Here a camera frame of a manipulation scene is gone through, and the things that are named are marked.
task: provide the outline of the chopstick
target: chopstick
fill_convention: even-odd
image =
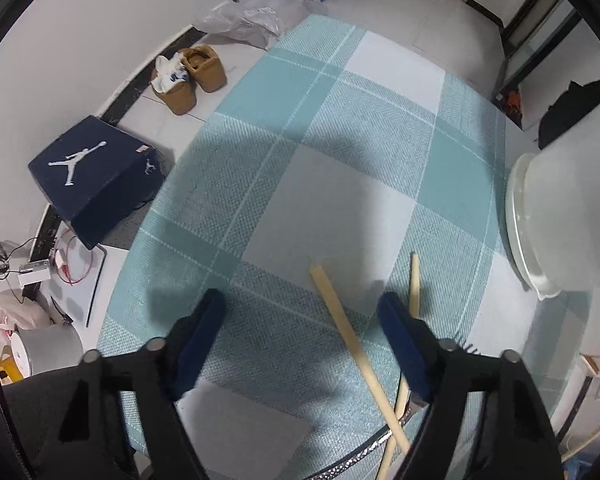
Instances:
[[[333,286],[322,267],[311,266],[309,268],[309,273],[311,274],[315,286],[318,289],[322,300],[326,304],[331,317],[333,317],[333,321],[336,324],[347,349],[349,349],[351,357],[353,357],[353,360],[356,362],[356,365],[362,374],[362,378],[365,380],[371,395],[378,405],[387,426],[394,434],[400,450],[403,453],[407,453],[410,447],[409,439],[407,439],[407,436],[404,434],[402,426],[395,416],[394,409],[382,389],[382,384],[380,384],[376,373],[371,367],[369,359],[366,357],[362,346],[360,346],[360,341],[358,341],[358,337],[356,336],[349,319],[347,319],[347,315],[344,313],[344,309],[340,304],[336,291],[333,289]]]
[[[411,279],[409,282],[409,314],[411,317],[420,316],[420,258],[416,253],[411,254]],[[398,394],[395,399],[395,416],[401,418],[407,408],[409,399],[409,385],[402,374],[400,374],[400,383],[398,384]],[[384,446],[382,460],[378,468],[376,480],[385,480],[391,467],[391,460],[394,456],[395,439],[392,435]]]

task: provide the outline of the black cloth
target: black cloth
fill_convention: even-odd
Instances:
[[[44,456],[45,447],[60,438],[52,434],[57,430],[58,417],[64,417],[66,410],[74,398],[75,381],[73,379],[76,367],[62,368],[43,374],[37,374],[14,384],[4,386],[13,423],[24,448],[29,462],[37,469],[39,478],[48,478],[44,470],[40,470],[40,459]],[[116,413],[115,406],[105,405],[105,418],[111,419]],[[102,475],[97,480],[119,478],[138,478],[133,461],[129,462],[128,441],[126,434],[107,434],[109,457],[104,461]],[[0,478],[17,479],[20,476],[5,475],[10,469],[8,450],[10,440],[0,421]],[[88,453],[81,460],[94,461],[96,457]],[[84,468],[84,464],[75,463],[75,467]],[[66,478],[75,477],[75,472],[68,470]]]
[[[600,80],[579,85],[571,81],[540,120],[538,147],[542,150],[600,104]]]

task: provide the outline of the white plastic bag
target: white plastic bag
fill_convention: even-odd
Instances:
[[[51,319],[39,304],[27,298],[20,304],[10,290],[5,290],[0,292],[0,328],[14,330],[16,325],[33,330],[51,325]]]
[[[192,24],[197,30],[224,34],[269,50],[310,14],[326,14],[320,0],[239,0],[227,2]]]

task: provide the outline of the teal plaid tablecloth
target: teal plaid tablecloth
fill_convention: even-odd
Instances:
[[[525,351],[555,404],[571,363],[552,369],[565,348],[561,327],[581,333],[588,310],[586,298],[577,308],[558,298],[548,332],[534,339],[532,328],[527,337],[548,310],[536,308],[507,253],[504,190],[522,150],[510,136],[520,135],[483,97],[417,54],[309,17],[235,86],[171,172],[120,274],[100,349],[135,350],[166,334],[207,288],[223,290],[229,314],[203,384],[214,398],[244,399],[250,408],[240,416],[258,413],[242,427],[240,417],[232,420],[234,433],[262,436],[263,424],[293,422],[277,443],[284,460],[260,478],[302,478],[383,425],[309,264],[324,266],[392,398],[398,367],[374,308],[385,289],[407,297],[416,251],[422,317],[436,335],[487,354]],[[132,442],[144,449],[132,395],[123,402]],[[473,396],[460,449],[478,409]],[[410,437],[419,420],[410,422]],[[232,470],[235,449],[223,448],[226,440],[205,451],[204,438],[192,439],[206,467],[240,480],[245,469]],[[268,460],[263,446],[240,442],[252,462]],[[371,478],[379,459],[344,478]]]

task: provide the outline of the floor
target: floor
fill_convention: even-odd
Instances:
[[[406,46],[487,98],[504,61],[498,27],[460,0],[326,0],[329,15]]]
[[[460,0],[326,0],[328,15],[371,30],[460,76],[490,97],[504,60],[498,27]],[[222,36],[203,38],[218,53],[227,85],[206,94],[187,114],[173,115],[149,87],[118,127],[155,145],[170,170],[199,129],[238,81],[264,56],[263,50]],[[132,214],[104,243],[129,249],[148,205]]]

